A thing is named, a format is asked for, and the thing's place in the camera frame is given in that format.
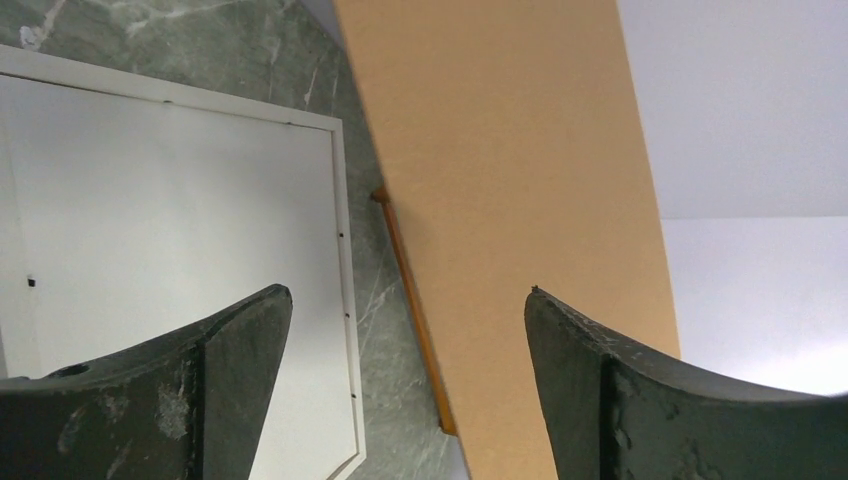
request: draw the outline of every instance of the gray stone surface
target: gray stone surface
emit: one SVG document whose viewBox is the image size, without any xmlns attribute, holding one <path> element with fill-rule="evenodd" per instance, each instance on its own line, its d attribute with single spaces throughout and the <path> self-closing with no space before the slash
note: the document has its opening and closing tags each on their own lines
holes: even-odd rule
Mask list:
<svg viewBox="0 0 848 480">
<path fill-rule="evenodd" d="M 300 4 L 0 0 L 0 43 L 341 118 L 368 447 L 351 478 L 447 478 L 447 437 L 369 200 L 382 178 L 350 66 Z"/>
</svg>

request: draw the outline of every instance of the wooden rod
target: wooden rod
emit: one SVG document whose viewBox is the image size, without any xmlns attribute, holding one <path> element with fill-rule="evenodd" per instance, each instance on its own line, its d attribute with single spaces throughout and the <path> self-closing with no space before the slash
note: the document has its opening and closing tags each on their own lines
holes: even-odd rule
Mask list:
<svg viewBox="0 0 848 480">
<path fill-rule="evenodd" d="M 427 328 L 427 322 L 424 319 L 424 310 L 421 308 L 421 299 L 418 298 L 418 291 L 415 288 L 415 277 L 412 275 L 412 267 L 409 266 L 409 260 L 406 258 L 406 249 L 403 245 L 403 237 L 400 234 L 395 209 L 392 207 L 385 186 L 378 188 L 371 194 L 371 198 L 380 204 L 380 207 L 383 209 L 383 216 L 386 217 L 386 225 L 389 229 L 392 248 L 395 251 L 395 257 L 397 257 L 400 276 L 403 280 L 403 288 L 406 291 L 406 299 L 409 302 L 409 309 L 412 312 L 412 322 L 415 325 L 415 333 L 418 335 L 418 346 L 421 349 L 421 356 L 424 357 L 424 366 L 427 368 L 427 375 L 430 377 L 430 385 L 433 388 L 433 397 L 436 400 L 436 408 L 439 412 L 439 426 L 448 435 L 456 436 L 456 423 L 453 420 L 453 415 L 451 415 L 450 406 L 448 405 L 448 394 L 445 391 L 442 376 L 439 373 L 439 366 L 436 362 L 435 352 L 433 351 L 433 343 L 430 339 L 430 330 Z"/>
</svg>

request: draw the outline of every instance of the wooden board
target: wooden board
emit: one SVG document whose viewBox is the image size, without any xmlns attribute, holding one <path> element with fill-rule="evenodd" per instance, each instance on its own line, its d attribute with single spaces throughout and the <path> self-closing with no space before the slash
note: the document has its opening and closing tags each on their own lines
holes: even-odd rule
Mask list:
<svg viewBox="0 0 848 480">
<path fill-rule="evenodd" d="M 336 7 L 471 475 L 555 478 L 530 287 L 679 353 L 615 1 Z"/>
</svg>

